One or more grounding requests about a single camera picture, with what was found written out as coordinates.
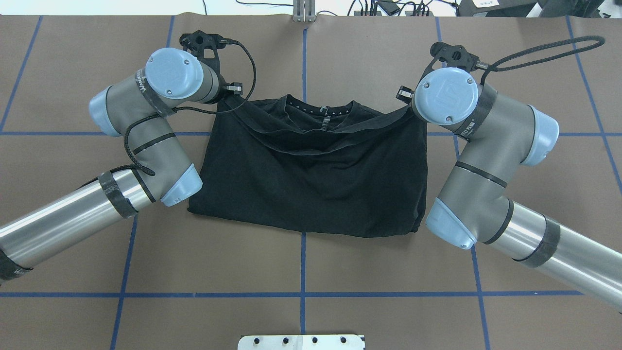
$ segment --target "garment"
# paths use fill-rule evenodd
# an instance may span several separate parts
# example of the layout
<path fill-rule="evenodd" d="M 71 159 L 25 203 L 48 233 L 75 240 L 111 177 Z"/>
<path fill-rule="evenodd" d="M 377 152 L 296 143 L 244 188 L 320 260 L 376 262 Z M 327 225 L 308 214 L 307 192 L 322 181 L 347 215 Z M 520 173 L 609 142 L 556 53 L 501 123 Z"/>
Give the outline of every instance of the garment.
<path fill-rule="evenodd" d="M 240 97 L 227 97 L 218 111 Z M 409 107 L 383 114 L 291 95 L 217 115 L 188 211 L 359 237 L 415 232 L 425 212 L 426 124 Z"/>

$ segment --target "black tape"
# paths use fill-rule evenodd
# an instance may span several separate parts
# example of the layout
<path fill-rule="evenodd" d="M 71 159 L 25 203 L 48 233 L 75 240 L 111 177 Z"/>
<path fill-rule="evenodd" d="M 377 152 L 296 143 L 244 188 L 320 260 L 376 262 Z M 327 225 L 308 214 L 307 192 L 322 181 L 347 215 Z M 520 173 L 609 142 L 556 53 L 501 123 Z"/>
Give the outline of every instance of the black tape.
<path fill-rule="evenodd" d="M 499 186 L 501 186 L 503 188 L 508 186 L 507 182 L 501 180 L 500 178 L 496 177 L 495 175 L 487 173 L 486 171 L 484 171 L 484 170 L 482 170 L 480 168 L 476 168 L 476 167 L 474 167 L 472 165 L 469 165 L 467 163 L 463 163 L 461 161 L 457 161 L 455 166 L 457 166 L 458 168 L 469 170 L 471 173 L 475 173 L 475 174 L 477 174 L 477 175 L 479 175 L 479 176 L 481 176 L 483 178 L 486 178 L 486 179 L 494 182 L 495 184 L 497 184 L 497 185 L 499 185 Z"/>
<path fill-rule="evenodd" d="M 127 219 L 138 214 L 138 211 L 130 203 L 129 199 L 125 198 L 121 192 L 119 184 L 114 180 L 111 172 L 106 171 L 98 177 L 98 180 L 100 181 L 101 188 L 104 190 L 104 194 L 106 194 L 106 197 L 119 215 Z"/>
<path fill-rule="evenodd" d="M 512 214 L 514 214 L 514 201 L 512 201 L 511 199 L 508 199 L 508 201 L 509 201 L 508 213 L 506 214 L 505 220 L 503 220 L 503 224 L 501 224 L 501 227 L 499 228 L 497 233 L 495 233 L 491 239 L 484 242 L 484 244 L 494 243 L 494 241 L 499 239 L 499 237 L 503 235 L 503 232 L 505 232 L 505 230 L 508 228 L 509 221 L 512 219 Z"/>
<path fill-rule="evenodd" d="M 32 270 L 31 268 L 24 268 L 14 263 L 6 254 L 0 249 L 0 280 L 9 281 L 13 278 L 21 277 L 26 272 Z"/>
<path fill-rule="evenodd" d="M 473 134 L 480 128 L 480 126 L 486 120 L 486 117 L 490 113 L 490 110 L 493 108 L 494 102 L 497 99 L 497 90 L 495 90 L 492 86 L 486 84 L 481 89 L 481 95 L 479 100 L 477 100 L 477 106 L 473 110 L 473 113 L 469 115 L 465 121 L 460 125 L 458 130 L 453 133 L 457 136 L 469 140 Z"/>
<path fill-rule="evenodd" d="M 145 149 L 153 146 L 154 144 L 156 144 L 158 142 L 161 142 L 161 141 L 164 141 L 167 138 L 172 138 L 172 137 L 175 137 L 175 133 L 168 133 L 166 135 L 162 135 L 162 136 L 160 136 L 158 138 L 154 138 L 153 140 L 138 146 L 137 148 L 134 148 L 134 151 L 132 151 L 132 152 L 134 154 L 138 154 L 138 152 L 144 151 Z"/>
<path fill-rule="evenodd" d="M 557 221 L 546 215 L 544 216 L 544 221 L 544 235 L 542 236 L 542 240 L 536 250 L 524 259 L 514 259 L 515 262 L 520 262 L 526 267 L 536 268 L 549 261 L 553 254 L 555 254 L 557 245 L 559 244 L 561 229 Z"/>
<path fill-rule="evenodd" d="M 134 176 L 136 177 L 136 180 L 138 180 L 138 183 L 141 185 L 142 190 L 145 191 L 145 194 L 147 194 L 147 197 L 149 198 L 149 200 L 152 203 L 155 203 L 156 199 L 154 198 L 154 195 L 151 194 L 151 191 L 147 187 L 147 184 L 145 183 L 145 181 L 142 179 L 142 176 L 138 173 L 138 170 L 132 169 L 132 173 L 134 173 Z"/>
<path fill-rule="evenodd" d="M 138 90 L 141 91 L 142 96 L 145 98 L 145 100 L 147 100 L 147 102 L 149 102 L 151 107 L 153 107 L 153 109 L 155 109 L 155 111 L 160 116 L 166 118 L 170 115 L 175 114 L 175 111 L 170 109 L 169 106 L 167 106 L 166 103 L 162 101 L 157 92 L 154 91 L 151 85 L 149 85 L 149 82 L 147 82 L 147 77 L 145 77 L 144 68 L 139 69 L 136 72 L 134 80 L 136 81 L 136 86 L 138 87 Z"/>

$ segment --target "black rubber band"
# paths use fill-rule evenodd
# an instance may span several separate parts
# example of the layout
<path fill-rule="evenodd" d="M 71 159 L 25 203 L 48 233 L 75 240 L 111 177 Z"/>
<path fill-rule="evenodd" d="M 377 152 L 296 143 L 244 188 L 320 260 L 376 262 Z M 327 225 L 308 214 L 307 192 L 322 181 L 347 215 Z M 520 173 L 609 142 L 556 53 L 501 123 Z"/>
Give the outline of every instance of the black rubber band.
<path fill-rule="evenodd" d="M 493 238 L 487 240 L 486 242 L 484 242 L 484 244 L 494 243 L 494 241 L 499 239 L 499 237 L 503 235 L 503 232 L 505 232 L 505 230 L 508 228 L 509 221 L 510 219 L 512 219 L 512 214 L 514 214 L 514 201 L 512 201 L 511 199 L 508 199 L 508 201 L 509 201 L 508 213 L 506 214 L 505 220 L 503 220 L 503 224 L 501 224 L 501 227 L 499 228 L 497 233 L 494 234 Z"/>
<path fill-rule="evenodd" d="M 125 198 L 121 192 L 119 184 L 117 184 L 111 172 L 106 171 L 100 175 L 98 179 L 100 180 L 100 185 L 104 190 L 104 194 L 106 194 L 106 197 L 119 215 L 127 219 L 128 217 L 138 214 L 138 211 L 134 208 L 132 203 L 130 203 L 129 199 Z"/>
<path fill-rule="evenodd" d="M 514 259 L 515 262 L 520 262 L 526 267 L 536 268 L 549 261 L 553 254 L 555 254 L 561 235 L 559 223 L 546 215 L 544 216 L 544 221 L 544 235 L 536 250 L 524 259 Z"/>
<path fill-rule="evenodd" d="M 24 268 L 14 263 L 6 254 L 0 249 L 0 280 L 9 281 L 13 278 L 21 277 L 26 272 L 32 270 L 31 268 Z"/>
<path fill-rule="evenodd" d="M 477 106 L 475 106 L 473 113 L 471 113 L 460 125 L 458 130 L 453 133 L 468 141 L 484 123 L 488 114 L 490 114 L 490 110 L 493 109 L 497 95 L 497 90 L 492 86 L 488 84 L 484 85 L 481 90 L 480 99 L 477 100 Z"/>
<path fill-rule="evenodd" d="M 134 176 L 136 177 L 136 180 L 138 181 L 138 183 L 141 185 L 142 190 L 145 191 L 145 194 L 147 195 L 147 197 L 149 198 L 149 200 L 152 203 L 156 202 L 156 199 L 154 198 L 154 195 L 151 194 L 151 191 L 149 190 L 149 188 L 147 187 L 147 184 L 145 183 L 145 181 L 142 179 L 142 176 L 138 173 L 138 170 L 136 169 L 132 169 L 132 173 L 134 173 Z"/>
<path fill-rule="evenodd" d="M 149 85 L 149 82 L 147 82 L 147 77 L 145 77 L 144 68 L 139 69 L 136 72 L 136 75 L 134 76 L 134 81 L 136 81 L 136 86 L 138 87 L 138 90 L 140 90 L 142 96 L 145 98 L 145 100 L 147 100 L 147 102 L 149 102 L 151 107 L 155 109 L 156 113 L 158 113 L 160 116 L 163 116 L 164 118 L 175 114 L 175 111 L 170 109 L 169 106 L 167 106 L 166 103 L 162 101 L 157 92 L 154 91 L 151 85 Z"/>
<path fill-rule="evenodd" d="M 457 166 L 458 168 L 469 170 L 470 172 L 475 173 L 475 174 L 477 174 L 477 175 L 479 175 L 479 176 L 481 176 L 481 177 L 483 177 L 485 179 L 488 179 L 488 180 L 494 182 L 495 184 L 497 184 L 497 185 L 499 185 L 499 186 L 501 186 L 503 188 L 508 186 L 507 182 L 501 180 L 500 178 L 496 177 L 495 175 L 487 173 L 484 170 L 482 170 L 480 168 L 476 168 L 476 167 L 474 167 L 472 165 L 469 165 L 467 163 L 463 163 L 461 161 L 457 161 L 455 166 Z"/>
<path fill-rule="evenodd" d="M 154 144 L 156 144 L 158 142 L 161 142 L 161 141 L 164 141 L 167 138 L 172 138 L 172 137 L 175 137 L 175 133 L 168 133 L 168 134 L 162 135 L 162 136 L 160 136 L 158 138 L 154 138 L 153 140 L 151 140 L 149 142 L 146 142 L 146 143 L 138 146 L 137 148 L 134 148 L 134 151 L 132 151 L 132 153 L 138 154 L 138 152 L 144 151 L 145 149 L 153 146 Z"/>

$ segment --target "light blue cap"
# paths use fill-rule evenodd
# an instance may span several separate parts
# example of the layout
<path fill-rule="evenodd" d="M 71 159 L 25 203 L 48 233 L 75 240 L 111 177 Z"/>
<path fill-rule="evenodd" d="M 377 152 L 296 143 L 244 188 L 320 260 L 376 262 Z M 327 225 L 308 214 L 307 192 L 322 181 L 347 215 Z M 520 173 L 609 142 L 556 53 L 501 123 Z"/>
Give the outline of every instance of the light blue cap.
<path fill-rule="evenodd" d="M 194 164 L 191 164 L 160 200 L 167 207 L 174 206 L 197 193 L 201 187 L 203 187 L 203 181 L 201 181 Z"/>
<path fill-rule="evenodd" d="M 521 164 L 534 166 L 543 161 L 547 154 L 555 147 L 555 143 L 559 137 L 559 124 L 557 124 L 557 120 L 536 110 L 534 106 L 529 106 L 534 111 L 536 127 L 534 130 L 534 141 L 531 144 L 529 154 Z"/>
<path fill-rule="evenodd" d="M 427 121 L 452 125 L 466 119 L 477 106 L 477 83 L 466 71 L 445 67 L 426 75 L 415 89 L 415 106 Z"/>
<path fill-rule="evenodd" d="M 438 197 L 434 199 L 425 225 L 433 234 L 458 248 L 471 249 L 477 242 L 465 224 Z"/>
<path fill-rule="evenodd" d="M 155 92 L 175 100 L 192 96 L 203 83 L 197 58 L 173 47 L 155 51 L 145 65 L 145 75 Z"/>
<path fill-rule="evenodd" d="M 106 108 L 106 96 L 108 95 L 108 89 L 112 85 L 105 88 L 102 92 L 98 93 L 88 103 L 88 113 L 91 115 L 91 119 L 99 126 L 102 132 L 108 136 L 121 136 L 110 123 L 110 117 L 108 116 L 108 109 Z"/>

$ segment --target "gray metal bracket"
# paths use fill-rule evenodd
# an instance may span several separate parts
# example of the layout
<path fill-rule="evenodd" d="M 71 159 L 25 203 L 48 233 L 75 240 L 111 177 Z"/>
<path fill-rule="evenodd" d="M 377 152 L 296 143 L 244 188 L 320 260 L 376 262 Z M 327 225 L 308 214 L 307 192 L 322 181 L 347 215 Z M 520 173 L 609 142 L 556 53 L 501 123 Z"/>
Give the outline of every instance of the gray metal bracket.
<path fill-rule="evenodd" d="M 315 22 L 315 0 L 294 0 L 294 22 Z"/>

